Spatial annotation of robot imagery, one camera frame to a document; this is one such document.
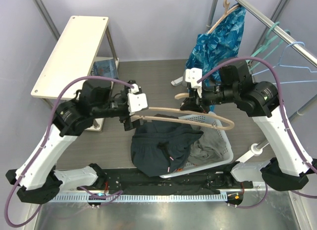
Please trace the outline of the dark navy shorts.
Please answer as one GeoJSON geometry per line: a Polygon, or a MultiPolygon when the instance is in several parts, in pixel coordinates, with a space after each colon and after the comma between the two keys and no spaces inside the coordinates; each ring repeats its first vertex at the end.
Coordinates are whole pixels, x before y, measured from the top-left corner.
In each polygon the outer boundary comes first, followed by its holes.
{"type": "Polygon", "coordinates": [[[189,124],[151,121],[135,130],[131,141],[131,161],[149,177],[170,174],[184,167],[191,145],[204,132],[189,124]]]}

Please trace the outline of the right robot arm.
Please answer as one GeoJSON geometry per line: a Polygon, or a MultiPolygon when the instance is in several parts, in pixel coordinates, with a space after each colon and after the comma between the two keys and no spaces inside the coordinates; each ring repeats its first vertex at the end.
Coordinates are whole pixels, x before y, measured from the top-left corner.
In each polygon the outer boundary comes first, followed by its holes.
{"type": "Polygon", "coordinates": [[[243,181],[264,181],[274,190],[298,193],[308,183],[308,175],[317,172],[317,161],[305,151],[286,116],[279,81],[254,82],[246,60],[238,57],[226,59],[215,71],[220,81],[207,87],[203,84],[207,75],[200,68],[185,70],[183,83],[189,94],[180,109],[208,113],[211,105],[234,103],[258,125],[275,154],[258,167],[239,161],[223,176],[225,185],[234,188],[243,181]]]}

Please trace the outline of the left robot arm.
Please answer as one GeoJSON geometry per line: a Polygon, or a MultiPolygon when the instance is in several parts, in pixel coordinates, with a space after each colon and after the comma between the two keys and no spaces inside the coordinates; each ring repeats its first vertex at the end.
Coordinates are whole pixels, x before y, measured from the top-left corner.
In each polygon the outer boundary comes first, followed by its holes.
{"type": "Polygon", "coordinates": [[[118,117],[127,131],[140,125],[139,120],[131,121],[131,116],[147,109],[148,102],[135,81],[88,76],[82,80],[73,99],[55,103],[47,130],[27,161],[19,169],[7,171],[5,176],[18,188],[21,202],[45,204],[59,192],[81,186],[102,189],[106,174],[99,165],[58,171],[57,160],[95,119],[118,117]]]}

